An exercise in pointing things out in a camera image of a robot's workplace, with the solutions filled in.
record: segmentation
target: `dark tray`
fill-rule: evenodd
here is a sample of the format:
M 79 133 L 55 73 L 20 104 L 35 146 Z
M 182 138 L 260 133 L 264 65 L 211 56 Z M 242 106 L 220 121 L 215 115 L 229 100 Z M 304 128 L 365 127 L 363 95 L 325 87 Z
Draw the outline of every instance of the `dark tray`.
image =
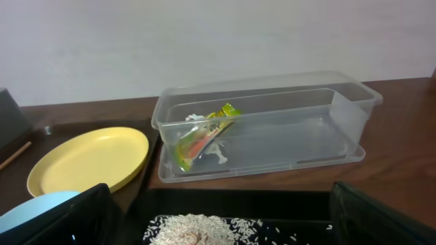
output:
M 144 169 L 123 188 L 112 194 L 121 209 L 127 211 L 135 199 L 142 184 L 147 184 L 151 168 L 154 166 L 156 149 L 160 143 L 159 132 L 151 127 L 150 119 L 146 120 L 105 120 L 97 122 L 80 122 L 72 124 L 52 125 L 45 129 L 31 131 L 11 145 L 22 146 L 32 142 L 32 146 L 17 159 L 0 171 L 0 215 L 13 207 L 29 200 L 32 196 L 27 191 L 27 176 L 33 166 L 48 152 L 58 145 L 80 134 L 105 127 L 131 127 L 137 129 L 149 140 L 149 153 L 145 158 Z
M 333 230 L 326 229 L 331 224 L 329 197 L 329 192 L 146 190 L 132 203 L 120 239 L 126 244 L 149 244 L 142 239 L 155 217 L 204 214 L 260 219 L 264 224 L 256 227 L 259 244 L 334 244 Z M 297 242 L 290 238 L 294 234 Z

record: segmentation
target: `yellow plate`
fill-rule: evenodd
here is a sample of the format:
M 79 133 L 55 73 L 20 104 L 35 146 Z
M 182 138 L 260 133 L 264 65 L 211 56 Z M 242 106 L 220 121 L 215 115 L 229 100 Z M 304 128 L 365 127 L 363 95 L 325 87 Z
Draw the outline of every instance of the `yellow plate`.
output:
M 27 178 L 37 197 L 55 191 L 85 191 L 106 183 L 111 192 L 141 169 L 149 151 L 147 137 L 136 129 L 111 127 L 79 135 L 46 154 Z

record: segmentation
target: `chopstick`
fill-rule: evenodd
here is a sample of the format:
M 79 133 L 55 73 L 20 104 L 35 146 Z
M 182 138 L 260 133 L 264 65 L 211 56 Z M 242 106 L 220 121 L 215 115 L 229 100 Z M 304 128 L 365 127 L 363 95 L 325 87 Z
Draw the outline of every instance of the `chopstick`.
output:
M 6 161 L 2 162 L 2 164 L 0 164 L 0 171 L 5 168 L 9 163 L 11 163 L 15 158 L 20 156 L 28 147 L 30 147 L 30 145 L 32 145 L 32 142 L 27 142 L 24 146 L 21 146 L 21 148 L 19 148 L 14 154 L 12 154 L 12 156 L 6 159 Z

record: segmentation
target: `clear plastic container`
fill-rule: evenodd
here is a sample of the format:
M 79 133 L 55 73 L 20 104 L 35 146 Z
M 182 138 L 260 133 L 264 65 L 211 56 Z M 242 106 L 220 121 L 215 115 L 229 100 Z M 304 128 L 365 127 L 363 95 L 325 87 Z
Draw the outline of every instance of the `clear plastic container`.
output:
M 164 142 L 159 177 L 182 182 L 359 161 L 360 136 L 381 101 L 380 94 L 333 71 L 170 88 L 152 119 Z M 241 115 L 185 121 L 226 103 Z M 194 127 L 224 121 L 232 125 L 208 146 L 213 150 L 202 151 L 182 170 L 175 159 L 180 138 Z

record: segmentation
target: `plate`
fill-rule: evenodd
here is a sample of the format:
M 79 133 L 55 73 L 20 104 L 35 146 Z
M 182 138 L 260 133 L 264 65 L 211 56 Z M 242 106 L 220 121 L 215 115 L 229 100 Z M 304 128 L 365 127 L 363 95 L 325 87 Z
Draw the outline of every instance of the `plate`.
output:
M 77 191 L 61 191 L 42 195 L 16 206 L 0 217 L 0 233 L 17 227 L 57 205 L 77 196 Z
M 91 131 L 46 154 L 31 170 L 27 189 L 37 197 L 57 191 L 83 192 L 106 183 L 114 192 L 139 172 L 148 150 L 149 141 L 136 129 Z

